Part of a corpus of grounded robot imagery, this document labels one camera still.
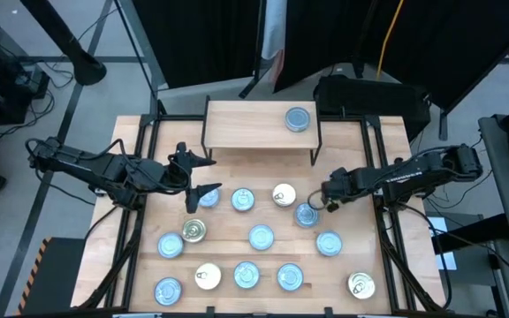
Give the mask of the black mat hazard stripe edge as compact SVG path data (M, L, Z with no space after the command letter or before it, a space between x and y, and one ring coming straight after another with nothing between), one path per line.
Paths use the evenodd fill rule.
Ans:
M69 310L84 245L82 238L45 238L42 241L16 314Z

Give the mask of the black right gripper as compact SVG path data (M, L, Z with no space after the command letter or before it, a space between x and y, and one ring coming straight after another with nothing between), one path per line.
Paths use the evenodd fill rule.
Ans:
M332 213L339 209L337 201L347 203L363 195L363 189L356 185L355 172L341 167L334 170L329 179L321 183L321 202Z

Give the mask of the black bar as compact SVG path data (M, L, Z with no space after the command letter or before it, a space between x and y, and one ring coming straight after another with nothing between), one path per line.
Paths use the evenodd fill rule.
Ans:
M444 254L498 239L509 239L509 224L505 214L485 218L451 231L440 232L431 240L435 254Z

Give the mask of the white curtain strip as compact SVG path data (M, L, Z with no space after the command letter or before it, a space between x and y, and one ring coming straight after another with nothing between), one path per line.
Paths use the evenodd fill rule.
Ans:
M263 29L262 58L271 61L270 80L277 82L284 67L288 0L267 0Z

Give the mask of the black pole round base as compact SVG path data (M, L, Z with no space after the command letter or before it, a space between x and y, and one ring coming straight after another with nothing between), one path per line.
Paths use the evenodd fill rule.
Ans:
M101 81L106 67L87 53L49 0L20 0L73 66L73 75L82 86Z

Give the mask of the black curtain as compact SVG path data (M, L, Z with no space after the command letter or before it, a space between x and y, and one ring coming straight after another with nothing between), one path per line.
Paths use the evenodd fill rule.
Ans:
M133 0L170 88L250 77L261 0Z
M275 89L357 57L453 108L509 51L509 0L289 0Z

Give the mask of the gold lid pink salmon can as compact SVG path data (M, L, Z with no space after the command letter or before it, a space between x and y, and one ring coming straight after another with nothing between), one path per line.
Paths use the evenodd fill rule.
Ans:
M274 187L272 200L282 208L291 206L296 201L296 191L292 185L283 183Z
M195 272L194 280L202 290L213 290L221 282L221 269L214 263L203 263Z
M347 278L347 290L357 299L369 299L376 290L373 278L364 272L354 272Z
M190 219L182 225L182 239L189 243L203 241L207 234L207 226L200 219Z

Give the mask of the black case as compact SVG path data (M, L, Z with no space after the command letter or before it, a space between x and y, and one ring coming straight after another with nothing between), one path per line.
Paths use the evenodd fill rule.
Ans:
M429 94L419 87L331 75L320 78L313 96L323 115L402 117L409 141L430 122Z

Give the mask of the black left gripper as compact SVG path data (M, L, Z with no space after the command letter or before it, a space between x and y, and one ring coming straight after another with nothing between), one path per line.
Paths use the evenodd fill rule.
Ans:
M200 199L222 184L198 185L192 188L192 169L215 165L217 162L194 154L192 150L187 149L186 143L183 141L177 144L174 154L168 155L168 160L167 165L152 163L148 166L146 177L156 193L175 195L185 191L186 212L194 214Z

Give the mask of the wooden shelf black metal legs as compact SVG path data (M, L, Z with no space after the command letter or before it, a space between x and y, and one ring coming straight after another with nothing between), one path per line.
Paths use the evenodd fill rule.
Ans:
M308 127L294 132L286 124L291 109L308 114ZM320 115L310 101L218 101L206 97L201 147L214 149L305 149L315 164L322 147Z

